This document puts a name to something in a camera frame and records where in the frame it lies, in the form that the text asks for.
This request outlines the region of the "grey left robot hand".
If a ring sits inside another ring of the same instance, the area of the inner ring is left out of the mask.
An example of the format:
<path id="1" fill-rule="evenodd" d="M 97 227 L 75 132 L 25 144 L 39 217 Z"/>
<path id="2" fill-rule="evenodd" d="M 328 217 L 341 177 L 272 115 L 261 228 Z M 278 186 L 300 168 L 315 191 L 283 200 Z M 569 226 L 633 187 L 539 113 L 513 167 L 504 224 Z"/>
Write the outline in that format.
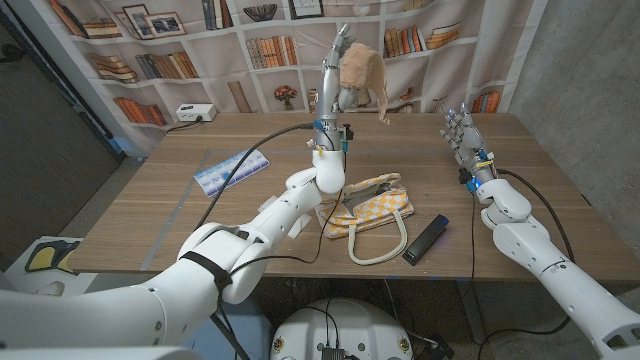
<path id="1" fill-rule="evenodd" d="M 348 35 L 349 29 L 348 23 L 340 29 L 329 53 L 323 60 L 322 87 L 316 104 L 318 121 L 336 121 L 341 110 L 346 110 L 355 104 L 356 90 L 340 84 L 340 59 L 355 41 L 354 36 Z"/>

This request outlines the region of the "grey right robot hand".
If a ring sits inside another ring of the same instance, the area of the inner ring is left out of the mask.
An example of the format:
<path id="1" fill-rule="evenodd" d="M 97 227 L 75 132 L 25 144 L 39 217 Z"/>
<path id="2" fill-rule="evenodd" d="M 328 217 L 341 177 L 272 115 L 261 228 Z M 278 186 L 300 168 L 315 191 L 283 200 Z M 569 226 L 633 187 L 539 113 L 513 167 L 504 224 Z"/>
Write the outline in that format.
<path id="1" fill-rule="evenodd" d="M 458 112 L 451 108 L 445 120 L 447 130 L 441 130 L 440 135 L 454 152 L 459 182 L 474 193 L 484 183 L 497 178 L 494 155 L 474 125 L 467 103 L 462 102 Z"/>

